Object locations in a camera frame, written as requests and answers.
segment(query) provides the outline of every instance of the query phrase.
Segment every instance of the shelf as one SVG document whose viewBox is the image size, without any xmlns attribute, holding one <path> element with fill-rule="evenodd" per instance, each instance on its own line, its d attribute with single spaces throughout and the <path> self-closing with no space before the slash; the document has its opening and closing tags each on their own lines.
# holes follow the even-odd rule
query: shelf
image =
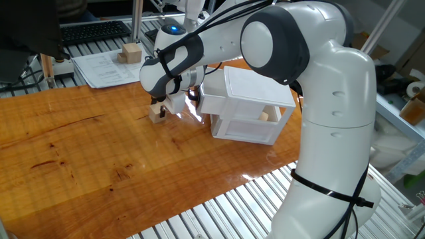
<svg viewBox="0 0 425 239">
<path fill-rule="evenodd" d="M 377 94 L 377 112 L 397 127 L 407 137 L 419 142 L 425 138 L 425 121 L 411 125 L 399 114 L 406 102 L 396 94 L 382 96 Z"/>
</svg>

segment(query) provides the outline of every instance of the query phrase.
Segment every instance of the wood grain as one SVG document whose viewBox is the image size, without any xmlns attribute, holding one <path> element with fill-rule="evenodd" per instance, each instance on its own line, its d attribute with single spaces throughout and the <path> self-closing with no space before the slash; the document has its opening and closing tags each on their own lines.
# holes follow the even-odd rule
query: wood grain
<svg viewBox="0 0 425 239">
<path fill-rule="evenodd" d="M 19 239 L 126 238 L 298 158 L 298 109 L 267 146 L 214 139 L 191 104 L 152 124 L 149 103 L 139 83 L 0 99 L 6 229 Z"/>
</svg>

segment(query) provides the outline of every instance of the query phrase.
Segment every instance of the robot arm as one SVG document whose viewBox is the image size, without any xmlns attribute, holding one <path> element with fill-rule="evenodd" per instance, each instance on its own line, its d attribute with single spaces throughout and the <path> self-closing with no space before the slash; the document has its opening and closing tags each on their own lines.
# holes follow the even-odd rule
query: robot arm
<svg viewBox="0 0 425 239">
<path fill-rule="evenodd" d="M 351 41 L 353 26 L 339 5 L 279 2 L 258 10 L 262 3 L 266 6 L 267 1 L 228 0 L 193 33 L 164 35 L 173 40 L 160 48 L 158 58 L 143 65 L 142 86 L 153 97 L 164 98 L 190 85 L 184 74 L 179 77 L 187 69 L 241 54 L 261 75 L 284 85 L 297 80 L 304 107 L 296 174 L 330 192 L 358 196 L 353 192 L 365 179 L 375 120 L 373 61 L 344 47 Z M 233 14 L 241 9 L 246 13 L 235 19 Z M 220 21 L 223 24 L 202 31 Z M 364 183 L 360 197 L 373 202 L 373 209 L 353 206 L 294 179 L 267 238 L 350 236 L 355 231 L 352 208 L 360 226 L 381 199 L 373 179 L 366 177 Z"/>
<path fill-rule="evenodd" d="M 179 11 L 186 13 L 183 26 L 189 32 L 197 27 L 198 16 L 205 4 L 205 0 L 151 0 L 151 2 L 161 13 L 166 4 L 174 5 Z"/>
</svg>

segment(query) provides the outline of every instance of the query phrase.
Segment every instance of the black cable tie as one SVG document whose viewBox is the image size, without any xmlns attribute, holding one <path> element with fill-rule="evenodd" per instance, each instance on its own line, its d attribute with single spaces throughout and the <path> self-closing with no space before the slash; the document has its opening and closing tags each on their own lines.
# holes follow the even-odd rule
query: black cable tie
<svg viewBox="0 0 425 239">
<path fill-rule="evenodd" d="M 315 190 L 319 193 L 323 193 L 327 196 L 333 197 L 335 199 L 343 200 L 345 202 L 354 203 L 354 204 L 356 204 L 357 206 L 360 206 L 360 207 L 365 206 L 365 207 L 373 208 L 373 205 L 374 205 L 373 202 L 366 201 L 366 199 L 364 199 L 362 197 L 352 197 L 352 196 L 349 196 L 349 195 L 344 195 L 342 193 L 338 193 L 338 192 L 326 189 L 325 187 L 317 185 L 317 184 L 299 176 L 296 173 L 295 169 L 292 169 L 291 176 L 292 176 L 292 178 L 297 180 L 299 183 L 301 183 L 301 184 L 303 184 L 303 185 L 305 185 L 305 186 L 307 186 L 307 187 L 309 187 L 309 188 L 311 188 L 311 189 L 313 189 L 313 190 Z"/>
<path fill-rule="evenodd" d="M 164 71 L 165 71 L 165 74 L 170 78 L 170 79 L 174 79 L 175 77 L 172 75 L 172 73 L 171 73 L 171 71 L 170 71 L 170 69 L 168 68 L 168 65 L 167 65 L 167 63 L 166 63 L 166 61 L 165 61 L 165 58 L 164 58 L 164 54 L 163 54 L 163 51 L 162 50 L 159 50 L 158 51 L 158 58 L 159 58 L 159 62 L 161 63 L 161 65 L 162 65 L 162 68 L 164 69 Z"/>
<path fill-rule="evenodd" d="M 157 98 L 151 97 L 151 105 L 158 102 Z"/>
<path fill-rule="evenodd" d="M 161 106 L 159 109 L 159 117 L 164 118 L 165 117 L 165 106 Z"/>
<path fill-rule="evenodd" d="M 198 101 L 199 97 L 191 94 L 191 89 L 187 89 L 187 97 L 192 101 Z"/>
</svg>

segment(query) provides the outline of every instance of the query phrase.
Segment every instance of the paper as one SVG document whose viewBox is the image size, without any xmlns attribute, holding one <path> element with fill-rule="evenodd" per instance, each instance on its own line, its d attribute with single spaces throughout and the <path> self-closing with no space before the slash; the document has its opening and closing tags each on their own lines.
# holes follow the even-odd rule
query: paper
<svg viewBox="0 0 425 239">
<path fill-rule="evenodd" d="M 140 68 L 147 56 L 146 50 L 141 48 L 141 62 L 135 64 L 121 64 L 118 62 L 117 54 L 122 49 L 79 56 L 73 58 L 74 64 L 80 71 L 84 80 L 92 88 L 104 88 L 118 86 L 139 81 Z"/>
<path fill-rule="evenodd" d="M 422 82 L 425 82 L 425 75 L 417 69 L 412 69 L 410 71 L 410 75 L 413 76 L 413 77 L 416 77 L 417 79 L 419 79 Z"/>
</svg>

